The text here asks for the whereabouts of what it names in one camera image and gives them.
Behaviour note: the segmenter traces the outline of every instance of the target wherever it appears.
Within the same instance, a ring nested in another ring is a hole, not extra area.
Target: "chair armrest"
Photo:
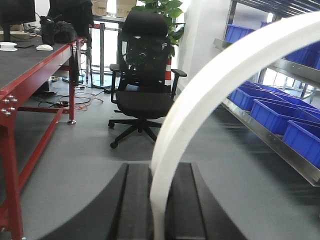
[[[171,69],[171,72],[173,72],[174,75],[178,75],[179,77],[186,77],[187,76],[187,74],[180,69]]]
[[[176,90],[177,90],[177,85],[178,85],[178,80],[179,77],[186,77],[187,74],[180,70],[180,69],[171,69],[171,72],[174,73],[174,80],[173,80],[173,84],[172,84],[172,89],[171,89],[171,98],[174,99],[175,95],[176,95]]]
[[[120,72],[119,64],[110,64],[109,68],[112,72],[116,72],[116,73]]]
[[[115,92],[116,92],[116,75],[120,72],[119,64],[110,64],[110,70],[112,71],[112,80],[111,80],[111,102],[116,104],[117,100],[115,100]]]

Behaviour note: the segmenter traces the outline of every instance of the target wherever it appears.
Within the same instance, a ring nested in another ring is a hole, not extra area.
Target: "potted plant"
[[[168,24],[168,37],[171,40],[170,56],[175,56],[174,46],[179,45],[179,39],[184,34],[184,23],[176,23],[174,19],[179,17],[183,11],[179,8],[182,4],[179,0],[139,0],[144,3],[142,6],[134,6],[132,9],[149,12],[159,13],[163,15]]]

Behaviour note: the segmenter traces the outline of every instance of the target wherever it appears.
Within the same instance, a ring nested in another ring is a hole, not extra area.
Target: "blue plastic bin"
[[[252,88],[252,89],[261,89],[259,86],[255,85],[254,83],[252,82],[249,82],[249,81],[245,81],[243,84],[241,84],[239,87],[246,87],[246,88]],[[236,96],[236,92],[237,92],[237,89],[235,89],[234,91],[232,91],[229,95],[229,99],[231,101],[234,100],[235,96]]]
[[[261,21],[260,28],[263,28],[264,26],[267,26],[269,24],[271,24],[271,22]]]
[[[289,120],[283,141],[317,168],[320,167],[320,127]]]
[[[285,134],[288,127],[288,120],[307,124],[320,124],[320,119],[301,111],[299,108],[257,99],[254,100],[250,115],[270,132],[278,135]]]
[[[313,68],[320,70],[320,58],[316,61],[316,63],[314,64]]]
[[[279,93],[279,94],[289,95],[289,93],[286,93],[285,91],[282,91],[281,89],[273,87],[273,86],[267,86],[267,85],[260,84],[260,83],[255,83],[255,84],[257,86],[259,86],[260,88],[262,88],[264,90],[267,90],[267,91],[276,92],[276,93]]]
[[[288,95],[288,94],[280,94],[275,92],[275,95],[279,96],[280,98],[282,98],[283,100],[286,100],[287,102],[291,103],[291,104],[295,104],[295,105],[300,105],[303,107],[307,107],[310,109],[317,109],[315,106],[312,106],[311,104],[301,100],[300,98],[297,98],[295,96],[292,95]]]
[[[310,115],[320,119],[320,110],[319,109],[305,108],[305,109],[301,109],[301,110],[307,114],[310,114]]]
[[[304,64],[307,53],[308,49],[304,47],[288,54],[285,58],[294,63]]]
[[[318,63],[318,60],[320,59],[319,46],[320,43],[314,43],[297,51],[294,51],[285,57],[289,61],[314,68]]]
[[[245,35],[248,35],[253,31],[254,29],[251,29],[245,26],[228,24],[226,35],[225,35],[225,41],[233,44],[239,39],[243,38]]]
[[[309,110],[309,111],[317,111],[317,109],[315,109],[315,108],[310,108],[310,107],[303,106],[303,105],[293,104],[293,103],[290,103],[290,102],[285,101],[285,100],[282,100],[282,101],[270,101],[270,100],[268,100],[267,102],[280,104],[280,105],[287,106],[287,107],[294,108],[294,109],[301,109],[301,110],[302,109],[306,109],[306,110]]]
[[[230,99],[239,108],[245,111],[251,111],[254,105],[254,99],[265,101],[283,101],[279,96],[265,90],[254,89],[250,87],[240,86],[235,90],[233,99]]]

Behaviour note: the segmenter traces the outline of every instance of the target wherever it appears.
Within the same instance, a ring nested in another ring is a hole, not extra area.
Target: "chair headrest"
[[[139,36],[165,37],[168,25],[165,17],[158,13],[131,10],[124,21],[122,31]]]

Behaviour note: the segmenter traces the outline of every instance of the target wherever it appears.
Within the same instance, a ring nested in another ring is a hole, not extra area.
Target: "white wall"
[[[40,16],[47,16],[50,8],[49,0],[35,0],[35,12]],[[34,23],[36,27],[40,27],[39,17],[36,15],[37,22]]]
[[[177,66],[188,77],[179,79],[182,90],[212,58],[220,53],[214,39],[223,40],[230,0],[192,0],[185,12],[185,33],[178,48]],[[233,24],[258,29],[268,13],[237,4]]]

